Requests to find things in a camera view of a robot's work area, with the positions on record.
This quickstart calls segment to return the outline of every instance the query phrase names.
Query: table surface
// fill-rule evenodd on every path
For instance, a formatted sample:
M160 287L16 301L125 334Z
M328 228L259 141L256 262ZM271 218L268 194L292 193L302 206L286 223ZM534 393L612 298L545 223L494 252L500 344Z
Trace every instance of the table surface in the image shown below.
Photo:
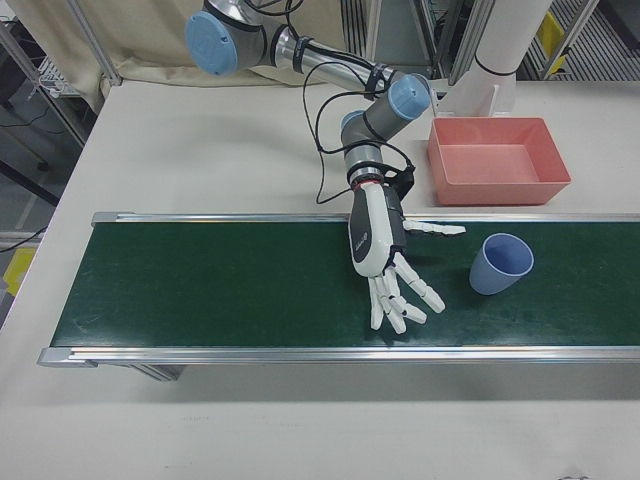
M314 106L334 93L313 87ZM96 211L346 212L316 206L319 164L299 89L112 89L0 330L0 465L12 478L637 478L635 365L189 367L171 385L116 367L35 365ZM338 141L346 100L323 122ZM418 183L407 212L640 212L640 84L518 85L573 183L542 207L434 208L430 117L397 141ZM328 191L344 187L327 159ZM371 454L384 455L379 462Z

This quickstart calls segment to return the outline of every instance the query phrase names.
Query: plastic bin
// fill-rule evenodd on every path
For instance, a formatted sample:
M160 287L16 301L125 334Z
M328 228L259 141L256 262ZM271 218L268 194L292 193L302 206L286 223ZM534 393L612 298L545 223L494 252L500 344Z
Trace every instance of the plastic bin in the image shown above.
M541 118L435 118L428 157L442 205L541 205L571 183Z

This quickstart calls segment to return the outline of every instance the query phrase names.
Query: robotic hand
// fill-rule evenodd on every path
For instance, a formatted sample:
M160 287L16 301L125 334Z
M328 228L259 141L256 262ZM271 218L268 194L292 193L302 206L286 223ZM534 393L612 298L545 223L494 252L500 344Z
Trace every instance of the robotic hand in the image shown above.
M371 65L299 36L290 25L262 15L245 0L205 0L203 10L188 20L185 38L198 66L212 75L271 65L313 73L349 90L365 86L365 97L375 101L366 111L352 112L343 119L342 143L347 179L354 192L349 220L351 255L356 271L369 281L371 327L380 328L385 316L397 333L406 330L405 319L426 322L426 314L402 297L397 276L433 311L444 310L440 296L404 258L405 230L444 235L465 230L405 220L400 201L413 185L413 166L400 172L385 165L380 152L381 146L429 106L427 80L385 65ZM396 176L385 176L389 171Z
M391 179L382 173L385 166L380 146L418 118L429 106L429 98L426 80L419 75L407 75L391 85L365 112L352 112L342 122L347 177L354 191L349 219L351 256L356 271L369 281L374 330L380 328L385 316L399 334L406 331L405 319L421 324L427 320L427 315L400 293L398 276L434 312L440 313L445 308L440 296L404 258L405 230L443 235L465 232L464 227L404 219L400 200L413 184L412 170Z

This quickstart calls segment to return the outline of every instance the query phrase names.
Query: blue cup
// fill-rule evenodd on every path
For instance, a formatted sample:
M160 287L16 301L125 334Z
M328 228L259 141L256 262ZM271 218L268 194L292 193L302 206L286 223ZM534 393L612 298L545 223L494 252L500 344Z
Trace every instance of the blue cup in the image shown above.
M508 233L488 236L476 255L469 283L481 295L510 287L533 268L533 252L524 241Z

